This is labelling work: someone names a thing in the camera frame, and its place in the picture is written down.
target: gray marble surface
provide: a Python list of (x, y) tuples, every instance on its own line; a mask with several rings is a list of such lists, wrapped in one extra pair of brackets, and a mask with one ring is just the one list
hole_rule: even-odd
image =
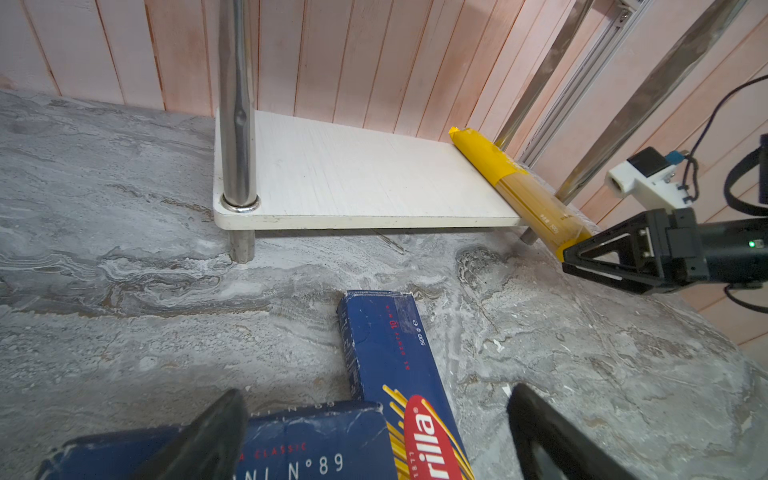
[(272, 232), (232, 264), (213, 121), (0, 92), (0, 464), (78, 435), (349, 398), (334, 310), (412, 292), (477, 478), (525, 381), (640, 478), (765, 478), (766, 373), (676, 296), (565, 276), (520, 229)]

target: cable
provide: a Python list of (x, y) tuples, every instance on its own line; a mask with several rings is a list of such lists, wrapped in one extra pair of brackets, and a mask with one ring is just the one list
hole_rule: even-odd
[(753, 305), (752, 303), (747, 303), (742, 300), (737, 299), (733, 294), (730, 292), (730, 289), (733, 288), (733, 284), (727, 285), (723, 291), (725, 292), (725, 296), (731, 299), (732, 302), (734, 302), (736, 305), (741, 305), (746, 309), (752, 310), (753, 312), (758, 313), (768, 313), (768, 306), (760, 306), (760, 305)]
[(685, 156), (686, 160), (688, 162), (685, 164), (685, 171), (683, 172), (683, 183), (681, 188), (688, 189), (688, 168), (691, 166), (691, 164), (694, 166), (694, 176), (693, 176), (693, 183), (694, 183), (694, 195), (688, 196), (687, 200), (691, 200), (692, 202), (698, 200), (699, 198), (699, 162), (696, 160), (694, 155), (696, 154), (696, 150), (699, 149), (699, 145), (701, 145), (701, 141), (704, 139), (704, 136), (707, 135), (707, 132), (710, 130), (710, 127), (712, 126), (712, 122), (715, 119), (715, 115), (717, 115), (717, 112), (720, 110), (720, 107), (725, 105), (725, 103), (730, 100), (731, 97), (733, 97), (738, 91), (742, 90), (743, 88), (747, 88), (752, 84), (756, 84), (759, 81), (768, 80), (768, 75), (763, 75), (762, 77), (753, 78), (752, 80), (742, 83), (738, 87), (734, 88), (733, 90), (729, 91), (728, 94), (723, 97), (723, 100), (720, 100), (720, 103), (717, 104), (715, 109), (712, 111), (712, 114), (710, 115), (710, 120), (707, 122), (707, 125), (704, 127), (704, 130), (701, 132), (701, 135), (699, 136), (699, 139), (696, 140), (696, 143), (694, 144), (694, 147), (690, 149), (690, 153)]

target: metal ring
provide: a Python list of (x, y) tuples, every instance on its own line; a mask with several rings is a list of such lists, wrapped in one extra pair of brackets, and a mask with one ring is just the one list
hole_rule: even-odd
[(229, 202), (227, 202), (227, 199), (224, 198), (224, 195), (221, 196), (220, 202), (222, 207), (236, 214), (249, 214), (250, 212), (259, 208), (259, 206), (261, 205), (261, 199), (259, 198), (258, 195), (256, 195), (256, 201), (253, 202), (248, 207), (235, 207), (234, 205), (230, 205)]

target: plastic packaging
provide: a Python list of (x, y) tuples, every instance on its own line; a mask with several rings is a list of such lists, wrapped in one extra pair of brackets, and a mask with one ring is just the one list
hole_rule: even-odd
[(563, 250), (592, 237), (581, 219), (480, 132), (454, 127), (449, 133), (453, 144), (528, 222), (558, 260), (563, 261)]

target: metal pole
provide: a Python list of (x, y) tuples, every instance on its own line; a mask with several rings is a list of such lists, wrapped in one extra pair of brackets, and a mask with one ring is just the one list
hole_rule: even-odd
[[(221, 203), (236, 212), (259, 207), (249, 20), (250, 0), (222, 0), (219, 23), (219, 124), (224, 195)], [(245, 263), (253, 259), (253, 230), (231, 230), (230, 242), (232, 260)]]
[[(688, 76), (745, 3), (746, 0), (716, 0), (701, 14), (645, 78), (576, 168), (571, 171), (555, 194), (560, 201), (569, 204), (576, 198), (581, 189), (608, 163), (621, 145)], [(532, 245), (537, 237), (536, 233), (529, 228), (520, 238), (528, 245)]]
[(568, 46), (574, 39), (578, 28), (584, 21), (584, 17), (587, 16), (587, 12), (589, 12), (593, 1), (594, 0), (576, 0), (574, 3), (573, 8), (571, 8), (570, 13), (568, 13), (568, 18), (560, 29), (560, 33), (558, 33), (557, 38), (547, 52), (547, 56), (544, 57), (536, 74), (531, 79), (528, 88), (523, 92), (522, 98), (520, 98), (518, 104), (515, 105), (515, 109), (509, 116), (507, 123), (504, 124), (502, 131), (499, 132), (496, 137), (494, 144), (502, 151), (507, 149), (512, 138), (515, 136), (515, 133), (518, 131), (518, 128), (520, 128), (520, 124), (523, 122), (525, 115), (531, 110), (531, 107), (533, 107), (539, 94), (544, 90), (547, 81), (549, 81), (554, 70), (558, 67), (560, 60), (562, 60), (563, 55), (565, 55), (565, 52), (568, 50)]

